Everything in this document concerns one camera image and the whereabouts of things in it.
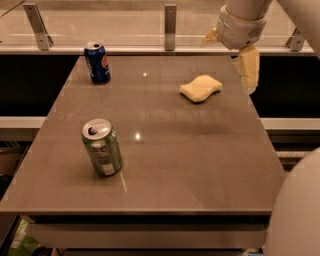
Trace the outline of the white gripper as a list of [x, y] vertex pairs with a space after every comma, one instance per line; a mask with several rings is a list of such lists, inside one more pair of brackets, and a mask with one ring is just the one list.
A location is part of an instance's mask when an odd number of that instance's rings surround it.
[[204, 47], [220, 41], [228, 49], [243, 48], [238, 55], [239, 74], [248, 94], [258, 86], [260, 53], [252, 44], [261, 37], [266, 11], [265, 4], [225, 4], [220, 9], [216, 28], [212, 28], [200, 43]]

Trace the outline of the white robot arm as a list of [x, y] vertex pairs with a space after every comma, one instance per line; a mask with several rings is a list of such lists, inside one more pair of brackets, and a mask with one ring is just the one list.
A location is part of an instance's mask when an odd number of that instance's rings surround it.
[[[216, 28], [202, 43], [221, 42], [239, 51], [242, 84], [258, 83], [257, 42], [272, 0], [227, 0]], [[278, 0], [315, 54], [320, 56], [320, 0]], [[308, 153], [286, 176], [268, 226], [264, 256], [320, 256], [320, 149]]]

